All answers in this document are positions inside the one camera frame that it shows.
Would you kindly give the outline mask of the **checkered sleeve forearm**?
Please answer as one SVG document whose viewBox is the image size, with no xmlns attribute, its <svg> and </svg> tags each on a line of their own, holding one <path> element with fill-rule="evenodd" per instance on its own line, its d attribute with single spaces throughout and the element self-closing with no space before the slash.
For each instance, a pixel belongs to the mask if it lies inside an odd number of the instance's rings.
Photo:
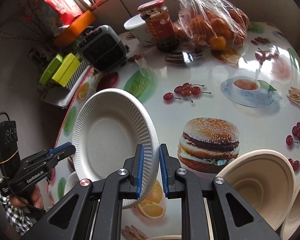
<svg viewBox="0 0 300 240">
<path fill-rule="evenodd" d="M 44 207 L 43 197 L 38 185 L 34 186 L 31 199 L 34 207 L 40 210 Z M 0 204 L 5 210 L 8 222 L 19 235 L 24 235 L 33 226 L 32 220 L 25 215 L 22 209 L 25 205 L 15 196 L 10 195 L 9 197 L 4 197 L 0 193 Z"/>
</svg>

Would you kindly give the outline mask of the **person's left hand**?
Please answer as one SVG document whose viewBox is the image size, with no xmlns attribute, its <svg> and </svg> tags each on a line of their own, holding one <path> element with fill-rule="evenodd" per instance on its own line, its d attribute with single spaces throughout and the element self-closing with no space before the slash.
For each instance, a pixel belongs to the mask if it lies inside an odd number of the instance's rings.
<svg viewBox="0 0 300 240">
<path fill-rule="evenodd" d="M 9 196 L 9 199 L 10 199 L 9 200 L 10 204 L 17 209 L 21 209 L 25 207 L 29 199 L 31 199 L 31 205 L 33 205 L 34 207 L 38 209 L 42 209 L 44 207 L 43 197 L 40 192 L 40 188 L 38 187 L 37 184 L 34 185 L 34 188 L 28 197 L 26 198 L 16 197 L 13 194 L 11 194 Z"/>
</svg>

